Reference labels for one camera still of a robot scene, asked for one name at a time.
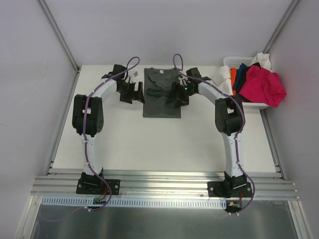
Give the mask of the blue t shirt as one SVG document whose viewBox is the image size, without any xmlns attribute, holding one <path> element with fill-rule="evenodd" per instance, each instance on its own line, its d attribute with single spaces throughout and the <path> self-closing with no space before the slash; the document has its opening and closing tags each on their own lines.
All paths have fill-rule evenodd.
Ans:
<svg viewBox="0 0 319 239">
<path fill-rule="evenodd" d="M 235 83 L 233 85 L 234 90 L 238 90 L 239 88 L 242 88 L 242 86 L 244 85 L 246 81 L 247 70 L 248 70 L 248 66 L 242 63 L 236 72 Z"/>
</svg>

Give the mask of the pink t shirt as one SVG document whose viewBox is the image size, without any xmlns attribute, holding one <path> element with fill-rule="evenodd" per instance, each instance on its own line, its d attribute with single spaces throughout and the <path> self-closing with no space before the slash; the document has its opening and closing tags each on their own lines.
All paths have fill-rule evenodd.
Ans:
<svg viewBox="0 0 319 239">
<path fill-rule="evenodd" d="M 261 67 L 257 77 L 262 90 L 260 103 L 267 104 L 270 107 L 278 107 L 287 95 L 286 90 L 281 84 L 280 76 Z"/>
</svg>

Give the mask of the white towel beside basket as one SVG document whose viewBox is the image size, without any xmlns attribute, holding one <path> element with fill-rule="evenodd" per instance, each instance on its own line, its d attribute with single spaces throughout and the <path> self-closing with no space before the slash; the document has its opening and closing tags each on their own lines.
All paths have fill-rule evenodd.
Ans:
<svg viewBox="0 0 319 239">
<path fill-rule="evenodd" d="M 220 67 L 212 76 L 216 86 L 227 95 L 233 95 L 231 85 L 231 70 L 228 66 Z"/>
</svg>

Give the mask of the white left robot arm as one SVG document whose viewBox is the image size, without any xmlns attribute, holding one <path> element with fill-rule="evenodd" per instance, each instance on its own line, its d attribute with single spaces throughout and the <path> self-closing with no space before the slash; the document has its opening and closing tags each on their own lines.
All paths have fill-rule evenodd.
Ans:
<svg viewBox="0 0 319 239">
<path fill-rule="evenodd" d="M 103 103 L 114 93 L 119 93 L 120 101 L 124 103 L 145 103 L 143 83 L 133 81 L 137 76 L 134 68 L 115 64 L 113 70 L 102 76 L 90 93 L 74 97 L 72 126 L 80 136 L 84 155 L 80 184 L 87 186 L 93 193 L 100 193 L 105 187 L 103 159 L 98 155 L 95 145 L 104 126 Z"/>
</svg>

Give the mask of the white plastic laundry basket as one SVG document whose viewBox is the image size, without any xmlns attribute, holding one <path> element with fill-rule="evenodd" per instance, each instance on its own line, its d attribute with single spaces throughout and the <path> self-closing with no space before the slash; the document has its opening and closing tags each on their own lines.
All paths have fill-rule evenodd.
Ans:
<svg viewBox="0 0 319 239">
<path fill-rule="evenodd" d="M 250 66 L 251 61 L 253 60 L 253 57 L 238 57 L 238 56 L 230 56 L 225 57 L 223 59 L 223 64 L 225 66 L 228 66 L 229 68 L 236 68 L 238 69 L 242 63 L 244 63 L 246 66 Z M 243 102 L 244 107 L 249 108 L 256 108 L 259 110 L 266 109 L 268 107 L 267 104 L 263 103 L 249 103 L 249 102 Z"/>
</svg>

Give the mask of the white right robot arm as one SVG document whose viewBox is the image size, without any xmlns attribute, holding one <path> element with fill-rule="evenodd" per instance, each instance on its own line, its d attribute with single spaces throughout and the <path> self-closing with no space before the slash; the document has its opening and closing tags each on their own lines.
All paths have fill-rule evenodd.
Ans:
<svg viewBox="0 0 319 239">
<path fill-rule="evenodd" d="M 215 125 L 221 133 L 226 155 L 224 180 L 213 186 L 216 196 L 231 198 L 247 185 L 241 150 L 241 133 L 245 125 L 242 102 L 237 97 L 221 91 L 211 80 L 202 78 L 197 68 L 187 70 L 186 74 L 177 69 L 179 83 L 172 83 L 167 103 L 187 106 L 189 97 L 195 94 L 206 97 L 214 104 Z"/>
</svg>

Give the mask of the aluminium mounting rail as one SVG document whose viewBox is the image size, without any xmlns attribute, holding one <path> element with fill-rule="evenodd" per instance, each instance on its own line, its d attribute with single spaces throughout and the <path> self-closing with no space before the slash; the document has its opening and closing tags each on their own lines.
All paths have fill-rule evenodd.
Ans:
<svg viewBox="0 0 319 239">
<path fill-rule="evenodd" d="M 50 169 L 37 176 L 32 195 L 74 196 L 80 178 L 79 169 Z M 222 181 L 222 172 L 160 172 L 105 170 L 105 178 L 119 179 L 122 197 L 140 198 L 208 198 L 207 183 Z M 301 196 L 294 181 L 284 180 L 281 173 L 251 173 L 256 200 L 299 201 Z"/>
</svg>

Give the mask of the orange t shirt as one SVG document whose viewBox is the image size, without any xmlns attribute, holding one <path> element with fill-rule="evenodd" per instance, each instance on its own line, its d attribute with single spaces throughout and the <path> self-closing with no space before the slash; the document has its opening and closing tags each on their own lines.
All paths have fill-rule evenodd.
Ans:
<svg viewBox="0 0 319 239">
<path fill-rule="evenodd" d="M 235 82 L 236 82 L 236 74 L 237 74 L 237 69 L 236 68 L 230 68 L 232 90 L 233 90 Z"/>
</svg>

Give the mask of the dark grey t shirt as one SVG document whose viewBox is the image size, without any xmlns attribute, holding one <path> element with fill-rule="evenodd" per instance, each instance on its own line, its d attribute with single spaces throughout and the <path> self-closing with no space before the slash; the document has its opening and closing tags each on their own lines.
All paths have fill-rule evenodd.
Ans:
<svg viewBox="0 0 319 239">
<path fill-rule="evenodd" d="M 167 103 L 174 82 L 179 83 L 176 69 L 144 69 L 143 117 L 181 118 L 180 107 L 176 107 L 175 102 Z"/>
</svg>

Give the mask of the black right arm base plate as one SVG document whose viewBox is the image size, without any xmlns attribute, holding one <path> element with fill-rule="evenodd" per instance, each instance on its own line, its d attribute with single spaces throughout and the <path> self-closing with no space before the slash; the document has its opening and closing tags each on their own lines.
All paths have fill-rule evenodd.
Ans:
<svg viewBox="0 0 319 239">
<path fill-rule="evenodd" d="M 251 198 L 252 189 L 251 184 L 247 183 L 245 186 L 231 189 L 223 181 L 210 181 L 207 183 L 207 190 L 209 197 L 223 197 L 223 198 Z"/>
</svg>

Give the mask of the white t shirt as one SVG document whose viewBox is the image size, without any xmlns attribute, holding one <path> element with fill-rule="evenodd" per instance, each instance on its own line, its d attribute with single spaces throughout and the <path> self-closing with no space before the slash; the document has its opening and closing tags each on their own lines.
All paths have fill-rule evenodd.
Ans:
<svg viewBox="0 0 319 239">
<path fill-rule="evenodd" d="M 258 53 L 251 61 L 250 65 L 259 63 L 262 68 L 269 71 L 272 70 L 272 64 L 270 62 L 270 54 L 264 54 L 262 52 Z"/>
</svg>

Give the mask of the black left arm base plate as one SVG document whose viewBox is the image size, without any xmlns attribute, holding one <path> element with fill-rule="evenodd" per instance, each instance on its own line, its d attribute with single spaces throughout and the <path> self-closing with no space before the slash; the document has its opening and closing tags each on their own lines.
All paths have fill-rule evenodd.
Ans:
<svg viewBox="0 0 319 239">
<path fill-rule="evenodd" d="M 119 195 L 121 181 L 119 179 L 107 179 L 106 182 L 109 185 L 108 187 L 100 179 L 94 182 L 85 182 L 80 178 L 78 180 L 76 194 L 103 195 L 105 191 L 107 191 L 107 195 L 109 195 L 110 192 L 112 195 Z"/>
</svg>

